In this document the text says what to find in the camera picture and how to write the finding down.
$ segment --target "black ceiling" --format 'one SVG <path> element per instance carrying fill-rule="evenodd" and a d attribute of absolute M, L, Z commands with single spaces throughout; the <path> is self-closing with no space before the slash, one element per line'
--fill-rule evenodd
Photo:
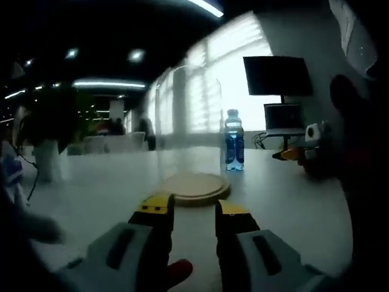
<path fill-rule="evenodd" d="M 233 17 L 248 10 L 312 5 L 321 0 L 207 0 L 224 12 L 217 18 L 186 0 L 35 0 L 12 1 L 1 18 L 3 54 L 0 94 L 40 84 L 99 77 L 149 85 L 176 66 L 189 47 Z M 73 60 L 67 50 L 78 48 Z M 141 63 L 130 63 L 132 49 L 145 50 Z M 24 76 L 10 80 L 5 68 L 16 60 Z M 98 90 L 94 94 L 117 94 Z M 132 101 L 144 91 L 130 93 Z"/>

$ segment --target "computer monitor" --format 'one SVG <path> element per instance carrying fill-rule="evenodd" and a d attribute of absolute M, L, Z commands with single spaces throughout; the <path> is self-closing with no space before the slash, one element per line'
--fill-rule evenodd
<path fill-rule="evenodd" d="M 308 96 L 312 94 L 308 69 L 302 58 L 244 57 L 249 94 L 252 96 Z"/>
<path fill-rule="evenodd" d="M 301 105 L 297 103 L 270 103 L 264 105 L 268 136 L 302 136 L 305 126 Z"/>

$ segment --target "plastic bottle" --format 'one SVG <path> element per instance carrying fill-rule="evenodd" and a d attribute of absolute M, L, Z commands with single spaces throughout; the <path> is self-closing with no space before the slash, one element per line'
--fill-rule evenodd
<path fill-rule="evenodd" d="M 224 123 L 225 135 L 225 169 L 242 171 L 244 166 L 244 131 L 237 109 L 229 109 L 229 117 Z"/>

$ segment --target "bottle cap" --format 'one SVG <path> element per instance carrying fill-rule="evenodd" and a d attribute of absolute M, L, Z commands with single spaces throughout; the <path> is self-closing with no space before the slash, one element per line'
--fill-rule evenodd
<path fill-rule="evenodd" d="M 237 116 L 239 114 L 239 111 L 237 109 L 229 109 L 227 111 L 227 114 L 230 116 Z"/>

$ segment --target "round wooden board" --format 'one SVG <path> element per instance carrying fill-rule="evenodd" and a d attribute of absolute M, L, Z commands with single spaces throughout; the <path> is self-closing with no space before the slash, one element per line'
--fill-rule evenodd
<path fill-rule="evenodd" d="M 177 206 L 201 207 L 227 198 L 230 184 L 218 175 L 186 172 L 166 179 L 159 191 L 175 195 Z"/>

